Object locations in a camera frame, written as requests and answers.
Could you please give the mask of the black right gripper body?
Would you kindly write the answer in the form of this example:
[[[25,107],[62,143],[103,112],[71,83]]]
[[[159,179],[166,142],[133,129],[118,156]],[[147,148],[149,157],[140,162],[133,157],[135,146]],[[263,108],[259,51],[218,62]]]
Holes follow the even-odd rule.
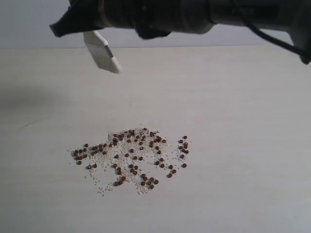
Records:
[[[99,15],[98,0],[70,0],[71,27],[73,29],[103,29],[104,25]]]

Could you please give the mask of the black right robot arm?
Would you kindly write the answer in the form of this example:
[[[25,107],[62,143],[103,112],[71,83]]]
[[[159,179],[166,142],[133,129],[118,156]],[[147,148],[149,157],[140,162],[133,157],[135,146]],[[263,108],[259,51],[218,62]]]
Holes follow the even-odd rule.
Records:
[[[261,29],[289,31],[308,24],[308,0],[239,0],[242,13]],[[133,29],[143,39],[172,32],[205,34],[214,25],[241,26],[228,0],[74,0],[50,28],[56,37],[104,28]]]

